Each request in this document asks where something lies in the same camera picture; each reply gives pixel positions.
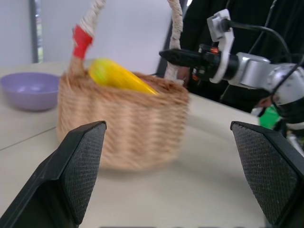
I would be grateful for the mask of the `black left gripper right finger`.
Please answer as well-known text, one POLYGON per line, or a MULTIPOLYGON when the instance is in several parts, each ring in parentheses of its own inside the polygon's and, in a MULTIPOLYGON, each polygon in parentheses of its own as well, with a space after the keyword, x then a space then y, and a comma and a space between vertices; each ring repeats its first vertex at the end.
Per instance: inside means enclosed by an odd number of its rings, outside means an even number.
POLYGON ((279 132, 232 122, 245 178, 269 225, 304 226, 304 157, 279 132))

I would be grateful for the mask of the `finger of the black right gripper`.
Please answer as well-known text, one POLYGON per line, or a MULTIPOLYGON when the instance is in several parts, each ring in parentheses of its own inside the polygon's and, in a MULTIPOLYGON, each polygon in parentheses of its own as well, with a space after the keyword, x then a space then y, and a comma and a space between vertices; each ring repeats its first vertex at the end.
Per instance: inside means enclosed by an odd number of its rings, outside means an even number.
POLYGON ((199 52, 184 49, 166 49, 160 51, 159 55, 168 63, 176 66, 202 65, 202 55, 199 52))

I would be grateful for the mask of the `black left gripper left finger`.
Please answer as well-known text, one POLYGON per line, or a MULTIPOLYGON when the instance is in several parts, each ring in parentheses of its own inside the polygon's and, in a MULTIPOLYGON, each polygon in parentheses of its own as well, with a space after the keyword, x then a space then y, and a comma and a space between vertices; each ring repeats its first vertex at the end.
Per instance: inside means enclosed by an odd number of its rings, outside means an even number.
POLYGON ((32 173, 0 218, 2 228, 77 228, 90 201, 106 122, 71 130, 32 173))

